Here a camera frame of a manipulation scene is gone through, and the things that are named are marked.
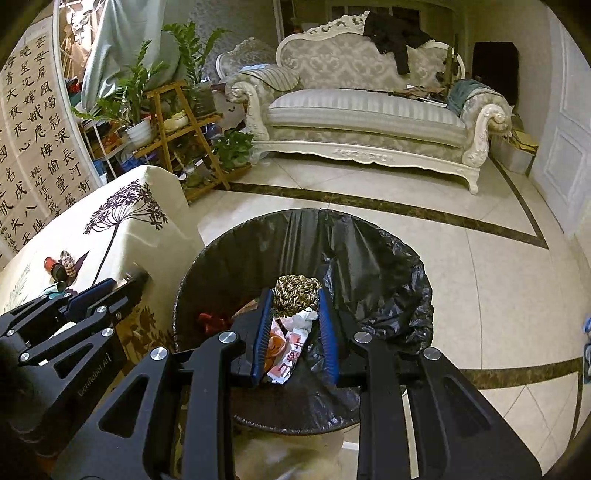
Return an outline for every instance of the white flower pot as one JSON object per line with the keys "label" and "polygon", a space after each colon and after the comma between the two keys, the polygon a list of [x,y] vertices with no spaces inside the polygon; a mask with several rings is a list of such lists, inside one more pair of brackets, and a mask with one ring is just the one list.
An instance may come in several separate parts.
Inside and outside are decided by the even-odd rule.
{"label": "white flower pot", "polygon": [[144,119],[133,127],[129,127],[125,132],[129,135],[129,139],[135,148],[145,147],[154,140],[149,118]]}

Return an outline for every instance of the floor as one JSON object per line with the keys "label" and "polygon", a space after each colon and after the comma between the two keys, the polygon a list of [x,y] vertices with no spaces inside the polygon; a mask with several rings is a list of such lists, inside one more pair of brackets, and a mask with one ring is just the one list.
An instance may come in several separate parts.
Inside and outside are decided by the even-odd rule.
{"label": "floor", "polygon": [[[191,214],[206,244],[250,218],[303,207],[341,210],[401,238],[433,288],[433,346],[481,389],[545,472],[591,411],[591,388],[579,380],[590,290],[525,176],[488,159],[479,187],[473,196],[452,176],[270,156],[233,185],[238,191],[213,191]],[[358,429],[345,440],[343,477],[353,479]]]}

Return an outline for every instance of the green fabric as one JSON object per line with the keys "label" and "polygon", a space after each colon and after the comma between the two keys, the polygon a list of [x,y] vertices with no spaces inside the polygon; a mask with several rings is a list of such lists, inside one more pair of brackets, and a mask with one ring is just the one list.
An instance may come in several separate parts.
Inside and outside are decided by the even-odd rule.
{"label": "green fabric", "polygon": [[168,23],[187,22],[192,8],[186,0],[107,0],[82,84],[85,110],[115,90],[116,75],[134,62],[144,40],[152,40],[144,65],[160,60],[169,65],[150,79],[149,89],[182,77],[177,44],[161,30]]}
{"label": "green fabric", "polygon": [[447,108],[460,116],[468,96],[477,88],[490,88],[476,80],[458,80],[447,95]]}

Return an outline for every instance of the black trash bag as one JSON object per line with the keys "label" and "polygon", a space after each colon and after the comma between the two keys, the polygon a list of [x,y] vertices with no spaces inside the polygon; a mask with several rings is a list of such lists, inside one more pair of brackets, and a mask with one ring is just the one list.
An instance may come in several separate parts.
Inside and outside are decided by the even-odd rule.
{"label": "black trash bag", "polygon": [[[201,313],[232,317],[281,275],[318,278],[335,310],[363,330],[416,353],[433,338],[432,290],[418,255],[361,218],[324,209],[269,213],[227,231],[195,259],[174,304],[178,351],[205,339]],[[313,435],[359,422],[359,392],[335,388],[324,372],[317,322],[284,385],[233,389],[235,420],[273,433]]]}

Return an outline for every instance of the silver bolt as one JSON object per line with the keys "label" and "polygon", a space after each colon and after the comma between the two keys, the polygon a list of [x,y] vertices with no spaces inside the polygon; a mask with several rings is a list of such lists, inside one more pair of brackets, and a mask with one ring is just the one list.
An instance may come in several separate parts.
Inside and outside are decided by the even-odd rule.
{"label": "silver bolt", "polygon": [[369,343],[371,342],[371,334],[368,332],[357,332],[353,338],[357,343]]}
{"label": "silver bolt", "polygon": [[150,352],[150,357],[152,360],[162,360],[168,355],[168,350],[163,346],[158,346],[154,350]]}
{"label": "silver bolt", "polygon": [[222,332],[220,333],[218,339],[222,343],[232,343],[234,340],[236,340],[236,334],[234,332]]}
{"label": "silver bolt", "polygon": [[441,358],[441,352],[433,346],[425,348],[423,355],[427,360],[439,360]]}

